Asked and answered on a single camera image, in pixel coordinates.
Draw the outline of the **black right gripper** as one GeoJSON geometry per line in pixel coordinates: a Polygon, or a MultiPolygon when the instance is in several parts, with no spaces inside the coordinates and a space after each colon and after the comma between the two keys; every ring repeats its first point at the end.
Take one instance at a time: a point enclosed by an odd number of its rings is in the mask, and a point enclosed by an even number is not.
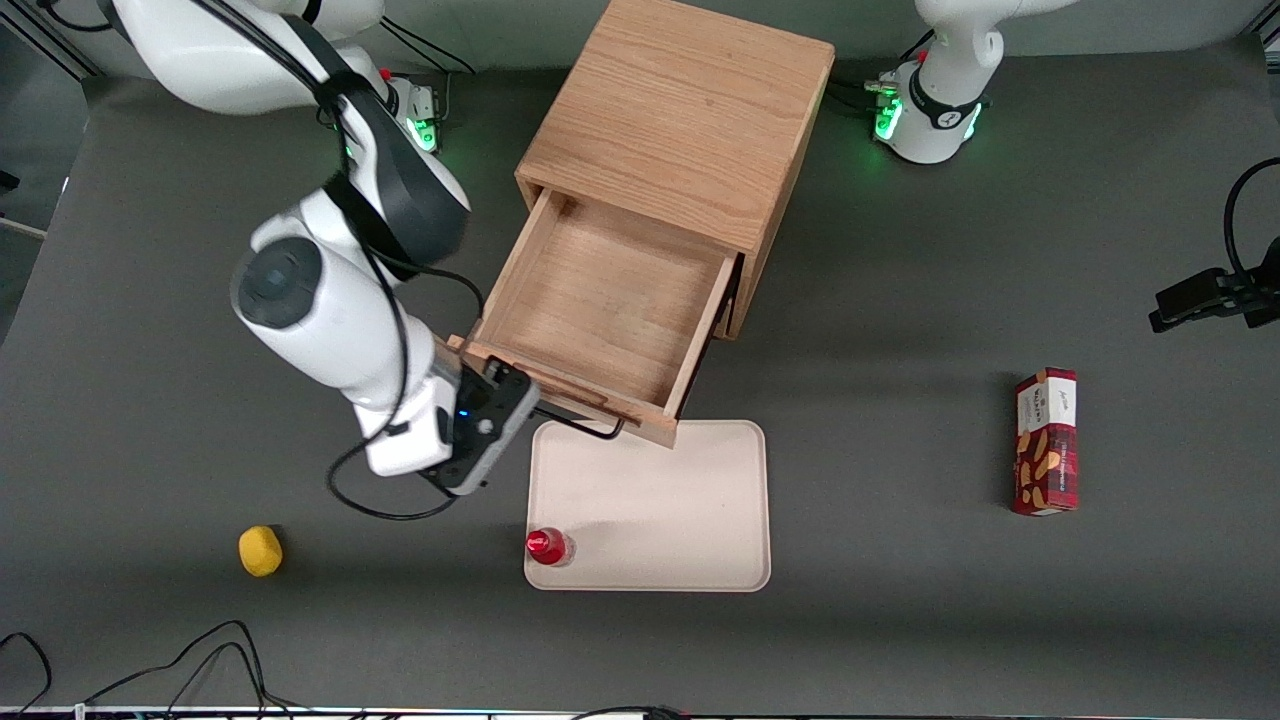
{"type": "Polygon", "coordinates": [[[440,464],[440,483],[485,483],[498,457],[521,427],[521,406],[536,406],[540,386],[500,357],[485,361],[490,389],[466,396],[454,418],[451,457],[440,464]]]}

